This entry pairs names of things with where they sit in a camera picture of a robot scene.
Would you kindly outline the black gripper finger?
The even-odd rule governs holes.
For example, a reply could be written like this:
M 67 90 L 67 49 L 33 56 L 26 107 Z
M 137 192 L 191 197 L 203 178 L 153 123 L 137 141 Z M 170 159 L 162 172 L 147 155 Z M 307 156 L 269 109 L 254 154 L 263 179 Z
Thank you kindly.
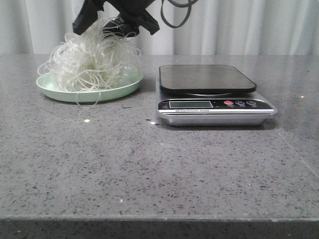
M 143 10 L 140 13 L 136 18 L 136 23 L 145 28 L 150 35 L 154 35 L 160 29 L 158 22 L 147 12 L 147 10 Z
M 72 24 L 73 32 L 77 35 L 84 33 L 98 19 L 98 11 L 104 10 L 103 5 L 103 0 L 84 0 L 82 8 Z

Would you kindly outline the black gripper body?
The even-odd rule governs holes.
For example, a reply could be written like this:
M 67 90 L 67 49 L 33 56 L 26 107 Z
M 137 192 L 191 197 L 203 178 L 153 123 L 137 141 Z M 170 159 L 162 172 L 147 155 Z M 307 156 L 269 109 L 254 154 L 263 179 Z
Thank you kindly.
M 110 20 L 104 27 L 105 35 L 114 34 L 120 37 L 135 37 L 139 34 L 139 27 L 136 18 L 143 10 L 146 10 L 152 0 L 110 0 L 108 1 L 119 15 Z

